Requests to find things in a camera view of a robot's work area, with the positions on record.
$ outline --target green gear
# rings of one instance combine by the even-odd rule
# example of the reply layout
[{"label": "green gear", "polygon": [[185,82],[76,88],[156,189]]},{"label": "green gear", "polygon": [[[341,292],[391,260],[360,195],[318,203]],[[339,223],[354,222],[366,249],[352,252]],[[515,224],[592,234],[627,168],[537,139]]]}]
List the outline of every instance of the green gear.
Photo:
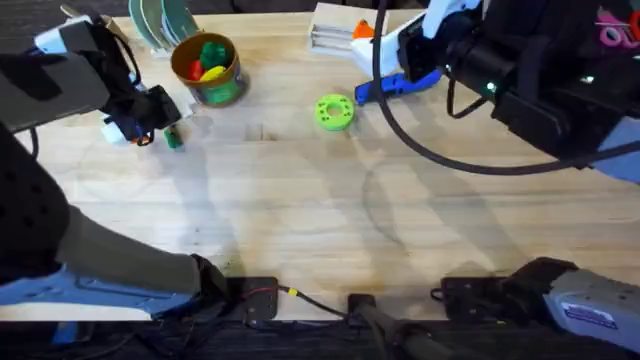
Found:
[{"label": "green gear", "polygon": [[355,117],[353,102],[340,94],[325,95],[316,102],[316,122],[329,131],[346,129]]},{"label": "green gear", "polygon": [[207,42],[204,44],[204,46],[202,46],[202,52],[200,53],[200,63],[205,69],[205,72],[219,65],[228,67],[228,56],[229,54],[224,45]]}]

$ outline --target wood grain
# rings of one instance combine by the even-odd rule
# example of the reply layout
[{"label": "wood grain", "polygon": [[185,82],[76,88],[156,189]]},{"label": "wood grain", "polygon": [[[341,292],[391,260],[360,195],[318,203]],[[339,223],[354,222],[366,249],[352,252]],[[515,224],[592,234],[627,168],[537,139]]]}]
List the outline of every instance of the wood grain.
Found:
[{"label": "wood grain", "polygon": [[[413,14],[391,12],[389,28]],[[401,144],[373,104],[348,131],[325,132],[313,121],[315,100],[350,95],[367,78],[349,61],[307,51],[311,14],[196,18],[234,41],[251,87],[236,105],[198,108],[184,121],[185,152],[163,141],[112,147],[97,114],[42,128],[40,161],[94,220],[168,251],[199,253],[229,275],[277,276],[338,308],[349,293],[373,293],[396,316],[442,318],[428,296],[441,277],[509,274],[536,256],[640,284],[638,186],[591,170],[528,177],[452,171]],[[168,61],[141,47],[131,22],[116,21],[134,42],[144,82],[183,91]],[[391,101],[416,139],[474,163],[550,160],[491,120],[490,106],[450,119],[444,85]],[[458,93],[460,107],[475,98]],[[280,319],[331,318],[295,298],[281,300]],[[80,313],[21,306],[0,316]]]}]

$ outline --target black cable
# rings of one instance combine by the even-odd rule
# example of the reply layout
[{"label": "black cable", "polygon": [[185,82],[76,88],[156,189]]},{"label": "black cable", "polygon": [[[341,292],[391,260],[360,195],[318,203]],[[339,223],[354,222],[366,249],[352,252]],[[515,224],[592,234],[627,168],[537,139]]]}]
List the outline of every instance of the black cable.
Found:
[{"label": "black cable", "polygon": [[38,139],[38,131],[35,127],[29,128],[29,135],[31,135],[31,156],[37,159],[40,154],[40,141]]},{"label": "black cable", "polygon": [[447,114],[454,119],[462,119],[463,117],[471,114],[472,112],[478,110],[478,108],[487,103],[487,99],[480,97],[478,100],[471,103],[471,105],[467,106],[466,109],[460,111],[457,114],[453,113],[453,101],[456,97],[456,81],[453,79],[453,75],[449,79],[449,89],[447,90]]},{"label": "black cable", "polygon": [[[290,288],[290,287],[287,287],[287,286],[278,286],[278,290],[280,290],[280,291],[284,291],[284,292],[286,292],[286,293],[289,293],[289,291],[291,290],[291,288]],[[341,318],[343,318],[343,319],[346,319],[346,318],[348,317],[348,315],[347,315],[346,313],[344,313],[344,312],[342,312],[342,311],[339,311],[339,310],[336,310],[336,309],[333,309],[333,308],[331,308],[331,307],[329,307],[329,306],[327,306],[327,305],[324,305],[324,304],[322,304],[322,303],[319,303],[319,302],[317,302],[316,300],[313,300],[313,299],[312,299],[312,298],[310,298],[309,296],[305,295],[305,294],[304,294],[302,291],[300,291],[300,290],[297,290],[297,289],[296,289],[296,295],[295,295],[295,296],[296,296],[296,297],[299,297],[299,298],[301,298],[302,300],[304,300],[304,301],[308,302],[309,304],[311,304],[311,305],[313,305],[313,306],[317,307],[318,309],[322,309],[322,310],[324,310],[324,311],[326,311],[326,312],[328,312],[328,313],[331,313],[331,314],[333,314],[333,315],[339,316],[339,317],[341,317]]]},{"label": "black cable", "polygon": [[376,343],[376,346],[378,347],[378,350],[380,351],[380,360],[390,360],[389,358],[392,357],[389,354],[389,349],[387,348],[387,344],[385,342],[385,338],[382,335],[382,330],[380,330],[380,328],[378,327],[378,325],[376,325],[376,323],[369,319],[368,317],[366,317],[363,314],[360,314],[360,316],[364,319],[364,321],[367,322],[367,324],[369,324],[369,327],[371,328],[371,331],[373,332],[373,340]]},{"label": "black cable", "polygon": [[580,156],[574,159],[559,160],[536,165],[492,167],[469,164],[453,160],[427,149],[426,147],[415,141],[411,136],[409,136],[409,134],[407,134],[404,129],[402,129],[400,124],[398,124],[396,119],[393,117],[391,109],[389,108],[389,104],[387,103],[384,91],[382,91],[382,79],[380,75],[380,43],[382,40],[382,27],[386,13],[387,0],[380,0],[380,4],[378,6],[378,15],[376,17],[375,34],[373,37],[373,88],[377,93],[376,98],[378,101],[378,105],[380,105],[380,110],[382,111],[382,114],[387,120],[387,123],[389,123],[389,126],[391,127],[393,132],[396,134],[396,136],[398,136],[398,138],[400,138],[400,140],[402,140],[403,143],[405,143],[409,148],[411,148],[421,156],[439,165],[468,173],[482,175],[521,176],[542,174],[551,171],[569,169],[572,167],[583,167],[597,161],[611,159],[631,152],[640,151],[640,141],[634,141],[625,145],[616,146],[607,150]]}]

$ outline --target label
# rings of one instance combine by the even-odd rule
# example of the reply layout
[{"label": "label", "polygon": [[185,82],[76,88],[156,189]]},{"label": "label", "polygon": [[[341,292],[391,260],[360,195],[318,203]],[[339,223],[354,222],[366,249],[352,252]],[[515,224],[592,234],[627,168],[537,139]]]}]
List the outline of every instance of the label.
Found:
[{"label": "label", "polygon": [[564,314],[571,319],[588,322],[609,329],[618,329],[611,314],[584,305],[562,303]]}]

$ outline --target red wire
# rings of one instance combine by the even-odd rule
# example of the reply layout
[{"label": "red wire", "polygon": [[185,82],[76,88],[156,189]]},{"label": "red wire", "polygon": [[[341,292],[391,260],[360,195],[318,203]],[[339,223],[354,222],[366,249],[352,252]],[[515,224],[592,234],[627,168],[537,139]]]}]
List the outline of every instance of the red wire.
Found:
[{"label": "red wire", "polygon": [[242,294],[242,298],[243,299],[248,299],[249,297],[261,293],[261,292],[266,292],[266,291],[273,291],[275,290],[272,287],[263,287],[263,288],[257,288],[257,289],[253,289],[253,290],[249,290],[246,293]]}]

